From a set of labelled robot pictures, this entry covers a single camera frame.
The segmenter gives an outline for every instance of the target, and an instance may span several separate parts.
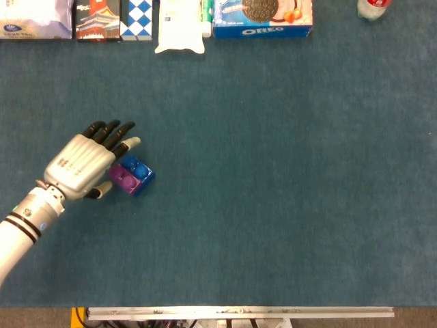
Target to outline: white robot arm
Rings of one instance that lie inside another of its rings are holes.
[[[65,200],[101,198],[112,182],[95,187],[115,159],[141,140],[133,137],[117,143],[135,125],[129,122],[111,135],[120,124],[94,122],[76,135],[48,164],[44,180],[0,223],[0,287],[15,264],[38,241],[47,227],[64,211]]]

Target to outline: oreo cookie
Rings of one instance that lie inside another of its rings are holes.
[[[278,11],[278,0],[242,0],[244,15],[253,22],[270,21]]]

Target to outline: lego brick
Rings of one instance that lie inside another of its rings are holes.
[[[152,40],[152,0],[122,0],[120,35],[124,41]]]
[[[77,0],[76,39],[119,40],[120,0]]]
[[[155,178],[155,173],[133,155],[125,156],[121,164],[113,165],[108,175],[125,192],[134,196],[138,196]]]

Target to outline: box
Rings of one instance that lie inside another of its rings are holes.
[[[76,39],[119,40],[120,0],[76,0]]]
[[[120,35],[123,41],[152,40],[153,0],[122,0]]]
[[[0,0],[0,39],[71,39],[73,0]]]
[[[311,0],[216,0],[216,38],[304,38],[313,26]]]

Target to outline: snack package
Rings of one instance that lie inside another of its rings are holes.
[[[204,53],[200,9],[199,0],[161,0],[155,53],[169,49]]]
[[[120,0],[76,0],[76,39],[119,40],[119,16]]]
[[[71,39],[73,0],[0,0],[0,39]]]
[[[216,38],[305,38],[313,26],[312,0],[216,0]]]

